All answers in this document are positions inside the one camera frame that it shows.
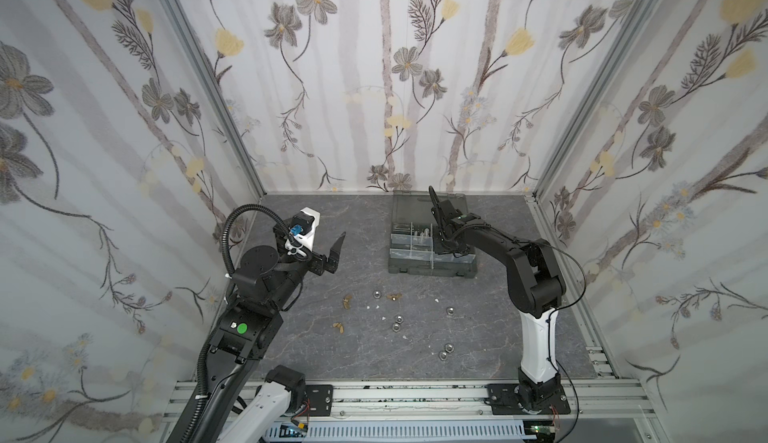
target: black corrugated hose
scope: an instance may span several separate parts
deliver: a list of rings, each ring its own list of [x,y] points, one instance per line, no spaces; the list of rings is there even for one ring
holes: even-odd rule
[[[238,206],[226,219],[224,222],[224,228],[221,230],[221,256],[224,258],[224,267],[226,268],[226,273],[230,277],[232,277],[232,275],[235,273],[235,265],[232,263],[232,257],[230,256],[230,230],[232,229],[232,225],[235,223],[235,220],[238,218],[238,216],[247,211],[261,211],[268,217],[274,219],[275,223],[277,223],[277,227],[280,228],[280,230],[287,236],[291,243],[293,243],[295,246],[299,246],[299,243],[296,241],[296,239],[293,238],[293,235],[290,233],[290,230],[288,229],[288,226],[285,224],[285,222],[283,222],[283,219],[277,216],[277,213],[271,209],[267,208],[266,206],[255,204]],[[216,326],[210,330],[210,333],[205,340],[205,344],[200,350],[200,354],[197,356],[196,391],[199,398],[197,400],[194,413],[192,414],[192,418],[190,419],[190,423],[187,425],[187,429],[184,430],[184,435],[181,437],[181,443],[188,443],[189,440],[194,436],[195,430],[197,429],[197,424],[200,421],[200,417],[203,415],[203,410],[205,410],[208,396],[208,371],[206,371],[205,360],[208,355],[208,350],[210,350],[210,339],[213,337],[214,332],[216,332]]]

